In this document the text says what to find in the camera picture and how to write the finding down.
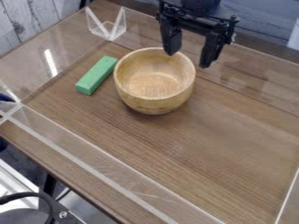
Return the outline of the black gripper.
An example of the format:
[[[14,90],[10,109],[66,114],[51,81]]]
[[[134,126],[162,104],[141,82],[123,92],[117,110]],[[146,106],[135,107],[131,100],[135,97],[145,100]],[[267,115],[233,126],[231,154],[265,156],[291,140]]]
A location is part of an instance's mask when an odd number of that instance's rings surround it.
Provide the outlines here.
[[[225,44],[235,39],[239,17],[221,6],[221,0],[158,0],[163,49],[173,56],[182,48],[182,29],[206,36],[201,67],[219,58]]]

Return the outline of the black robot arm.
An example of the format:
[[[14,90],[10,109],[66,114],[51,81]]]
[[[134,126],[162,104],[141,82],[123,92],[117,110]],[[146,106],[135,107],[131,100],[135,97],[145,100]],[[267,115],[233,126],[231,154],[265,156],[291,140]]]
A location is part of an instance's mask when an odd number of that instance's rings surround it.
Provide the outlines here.
[[[174,56],[183,46],[183,30],[206,37],[201,51],[202,68],[219,58],[225,45],[234,42],[237,15],[221,15],[221,0],[158,0],[157,20],[161,25],[163,49]]]

